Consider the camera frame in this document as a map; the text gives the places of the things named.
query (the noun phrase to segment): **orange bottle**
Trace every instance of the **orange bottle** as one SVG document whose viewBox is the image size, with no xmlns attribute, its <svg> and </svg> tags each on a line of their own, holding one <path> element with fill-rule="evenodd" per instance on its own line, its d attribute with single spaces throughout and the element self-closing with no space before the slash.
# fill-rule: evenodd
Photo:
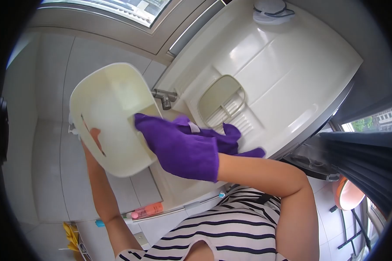
<svg viewBox="0 0 392 261">
<path fill-rule="evenodd" d="M 162 203 L 157 202 L 145 207 L 135 209 L 135 211 L 131 213 L 131 217 L 132 219 L 146 218 L 160 212 L 162 212 Z"/>
</svg>

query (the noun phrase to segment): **tree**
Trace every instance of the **tree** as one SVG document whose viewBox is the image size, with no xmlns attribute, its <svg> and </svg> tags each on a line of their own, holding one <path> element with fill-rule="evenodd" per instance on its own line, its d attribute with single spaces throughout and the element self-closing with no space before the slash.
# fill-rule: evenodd
<svg viewBox="0 0 392 261">
<path fill-rule="evenodd" d="M 363 119 L 356 120 L 355 122 L 352 122 L 351 125 L 356 132 L 362 132 L 365 126 L 370 129 L 373 125 L 372 117 L 369 116 Z"/>
</svg>

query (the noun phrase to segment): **purple cleaning mitt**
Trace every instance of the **purple cleaning mitt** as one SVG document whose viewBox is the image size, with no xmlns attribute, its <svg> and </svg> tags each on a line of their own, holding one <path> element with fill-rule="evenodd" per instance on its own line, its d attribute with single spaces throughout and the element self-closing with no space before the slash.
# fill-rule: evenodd
<svg viewBox="0 0 392 261">
<path fill-rule="evenodd" d="M 144 135 L 162 168 L 173 175 L 216 182 L 219 152 L 244 157 L 265 156 L 261 148 L 237 154 L 237 140 L 241 133 L 231 124 L 223 124 L 225 135 L 221 135 L 212 129 L 199 129 L 189 122 L 186 116 L 169 122 L 159 117 L 135 114 L 135 127 Z"/>
</svg>

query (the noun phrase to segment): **yellow glove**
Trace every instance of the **yellow glove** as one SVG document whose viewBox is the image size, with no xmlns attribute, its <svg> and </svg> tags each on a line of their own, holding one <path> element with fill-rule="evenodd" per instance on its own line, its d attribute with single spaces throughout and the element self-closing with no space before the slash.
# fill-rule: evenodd
<svg viewBox="0 0 392 261">
<path fill-rule="evenodd" d="M 73 232 L 73 228 L 67 223 L 63 223 L 64 230 L 66 231 L 67 239 L 70 241 L 68 248 L 74 251 L 78 251 L 78 235 Z"/>
</svg>

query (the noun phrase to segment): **hand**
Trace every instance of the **hand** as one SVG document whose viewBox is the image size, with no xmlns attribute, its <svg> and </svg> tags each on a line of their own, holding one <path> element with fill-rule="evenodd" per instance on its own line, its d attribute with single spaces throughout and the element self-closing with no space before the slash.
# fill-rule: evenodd
<svg viewBox="0 0 392 261">
<path fill-rule="evenodd" d="M 144 114 L 135 114 L 135 127 L 142 132 L 165 171 L 188 179 L 217 181 L 215 137 L 185 134 L 172 122 Z"/>
</svg>

